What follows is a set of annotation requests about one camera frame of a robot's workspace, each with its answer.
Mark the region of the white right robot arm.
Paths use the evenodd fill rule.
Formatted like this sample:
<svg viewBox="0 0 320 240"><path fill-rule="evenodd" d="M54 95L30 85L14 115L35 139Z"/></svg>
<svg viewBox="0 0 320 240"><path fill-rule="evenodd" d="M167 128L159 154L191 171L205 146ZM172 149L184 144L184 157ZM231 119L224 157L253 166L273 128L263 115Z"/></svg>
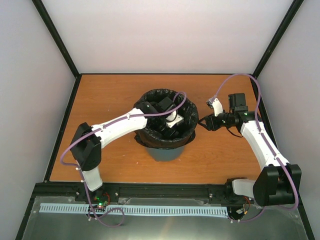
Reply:
<svg viewBox="0 0 320 240"><path fill-rule="evenodd" d="M216 96L206 103L213 113L199 120L208 131L235 127L251 147L261 172L256 180L245 177L229 178L225 183L226 197L244 196L254 199L261 206L297 208L302 171L297 164L290 164L271 141L264 123L257 112L250 111L244 93L228 96L229 111L223 109Z"/></svg>

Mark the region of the black plastic trash bag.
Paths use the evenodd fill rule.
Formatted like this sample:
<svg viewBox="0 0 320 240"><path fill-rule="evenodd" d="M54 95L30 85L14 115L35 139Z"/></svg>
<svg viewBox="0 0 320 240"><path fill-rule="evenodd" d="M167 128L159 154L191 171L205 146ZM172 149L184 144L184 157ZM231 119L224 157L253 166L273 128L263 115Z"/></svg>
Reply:
<svg viewBox="0 0 320 240"><path fill-rule="evenodd" d="M145 114L163 113L177 107L184 99L181 92L171 89L158 88L144 93L134 103L133 107L141 109ZM177 109L177 113L184 119L179 127L179 137L163 137L160 127L166 125L166 115L148 117L145 128L135 131L135 140L140 145L155 149L175 149L192 142L196 137L196 126L199 121L197 106L186 99L184 104Z"/></svg>

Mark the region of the teal plastic trash bin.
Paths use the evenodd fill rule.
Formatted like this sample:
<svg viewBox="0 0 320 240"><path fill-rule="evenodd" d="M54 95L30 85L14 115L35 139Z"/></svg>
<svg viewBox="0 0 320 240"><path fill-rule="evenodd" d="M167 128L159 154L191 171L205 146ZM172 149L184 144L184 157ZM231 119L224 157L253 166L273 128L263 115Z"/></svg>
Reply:
<svg viewBox="0 0 320 240"><path fill-rule="evenodd" d="M156 161L156 162L170 162L177 159L185 150L184 146L173 148L173 149L160 149L160 148L150 148L146 147L146 152Z"/></svg>

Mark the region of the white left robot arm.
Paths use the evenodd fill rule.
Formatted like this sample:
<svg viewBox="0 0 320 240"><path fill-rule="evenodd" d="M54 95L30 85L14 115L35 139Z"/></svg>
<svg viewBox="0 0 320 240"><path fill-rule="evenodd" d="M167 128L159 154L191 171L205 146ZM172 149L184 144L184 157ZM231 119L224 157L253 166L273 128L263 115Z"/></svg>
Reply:
<svg viewBox="0 0 320 240"><path fill-rule="evenodd" d="M184 117L178 113L178 105L169 97L160 102L143 101L128 113L110 121L89 126L82 123L71 141L71 154L78 166L82 181L86 183L86 195L92 201L103 198L104 188L99 164L102 149L111 142L131 132L154 128L163 137L172 139L178 135L178 126Z"/></svg>

